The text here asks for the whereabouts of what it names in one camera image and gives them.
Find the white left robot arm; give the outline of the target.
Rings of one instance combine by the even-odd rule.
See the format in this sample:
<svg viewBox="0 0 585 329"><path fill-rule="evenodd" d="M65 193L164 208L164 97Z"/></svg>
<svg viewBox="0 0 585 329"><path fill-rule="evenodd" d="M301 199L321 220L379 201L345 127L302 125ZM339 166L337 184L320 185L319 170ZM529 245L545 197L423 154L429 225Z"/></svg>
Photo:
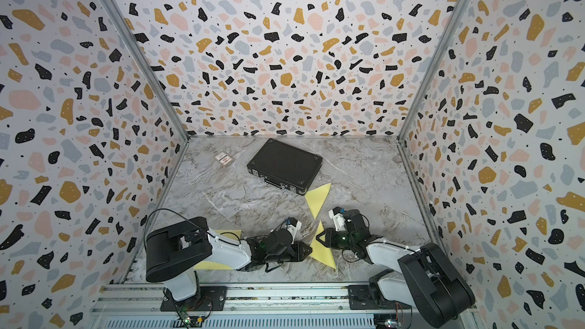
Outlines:
<svg viewBox="0 0 585 329"><path fill-rule="evenodd" d="M198 295L195 267L203 262L221 264L234 271L267 273L284 263L298 263L312 254L312 248L296 240L302 224L286 219L268 235L231 239L209 228L202 217L187 219L157 229L146 236L146 281L161 283L176 301Z"/></svg>

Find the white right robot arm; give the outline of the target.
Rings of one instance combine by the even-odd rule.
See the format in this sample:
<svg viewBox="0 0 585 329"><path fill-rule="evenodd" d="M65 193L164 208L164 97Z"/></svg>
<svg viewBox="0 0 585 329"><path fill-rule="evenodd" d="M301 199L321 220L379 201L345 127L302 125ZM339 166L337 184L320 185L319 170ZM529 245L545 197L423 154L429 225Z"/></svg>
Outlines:
<svg viewBox="0 0 585 329"><path fill-rule="evenodd" d="M401 245L370 232L369 220L359 210L335 207L329 213L333 227L315 236L325 248L381 266L366 285L348 288L353 310L394 310L385 325L400 328L403 309L415 309L431 327L440 328L475 305L475 295L443 249L433 243Z"/></svg>

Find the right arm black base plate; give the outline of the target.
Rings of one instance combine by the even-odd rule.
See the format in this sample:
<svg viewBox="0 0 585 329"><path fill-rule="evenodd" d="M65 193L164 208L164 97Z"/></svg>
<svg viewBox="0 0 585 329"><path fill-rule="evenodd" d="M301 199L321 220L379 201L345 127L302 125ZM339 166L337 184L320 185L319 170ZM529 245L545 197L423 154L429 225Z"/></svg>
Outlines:
<svg viewBox="0 0 585 329"><path fill-rule="evenodd" d="M396 300L382 297L378 289L370 285L350 285L347 287L351 310L395 310L410 309L411 306Z"/></svg>

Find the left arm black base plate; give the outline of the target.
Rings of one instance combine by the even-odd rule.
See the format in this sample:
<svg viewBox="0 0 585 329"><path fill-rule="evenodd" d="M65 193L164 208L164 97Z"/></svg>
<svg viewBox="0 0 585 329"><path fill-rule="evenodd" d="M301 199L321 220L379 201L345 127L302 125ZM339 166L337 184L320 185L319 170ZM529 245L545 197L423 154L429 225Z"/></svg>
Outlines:
<svg viewBox="0 0 585 329"><path fill-rule="evenodd" d="M196 295L188 299L176 301L169 289L163 289L161 312L215 312L222 311L227 298L227 286L200 286Z"/></svg>

